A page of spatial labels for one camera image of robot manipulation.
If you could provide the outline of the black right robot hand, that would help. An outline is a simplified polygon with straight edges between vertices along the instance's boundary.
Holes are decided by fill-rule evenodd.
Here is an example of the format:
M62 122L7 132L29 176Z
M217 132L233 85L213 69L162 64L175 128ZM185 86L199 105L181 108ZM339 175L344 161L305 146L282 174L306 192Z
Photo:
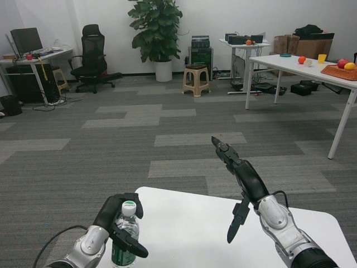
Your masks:
M237 203L233 209L233 221L229 226L227 233L227 242L231 243L238 232L240 226L250 211L249 204L254 206L259 201L269 195L269 191L249 161L239 157L235 149L227 143L223 143L216 137L211 138L218 158L225 163L227 170L236 177L237 182L242 189L243 200Z

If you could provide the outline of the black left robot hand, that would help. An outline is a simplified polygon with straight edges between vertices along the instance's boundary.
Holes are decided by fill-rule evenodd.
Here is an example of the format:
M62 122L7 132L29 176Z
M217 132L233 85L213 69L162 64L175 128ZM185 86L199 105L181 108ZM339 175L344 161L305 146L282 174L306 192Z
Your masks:
M129 251L138 257L146 258L148 256L147 249L139 242L135 242L129 232L119 229L115 224L115 221L122 212L122 204L125 201L133 201L136 203L137 210L135 215L139 219L142 219L143 207L138 194L123 193L112 195L106 199L95 218L93 225L104 228L109 233L109 237L112 239L113 244L120 250Z

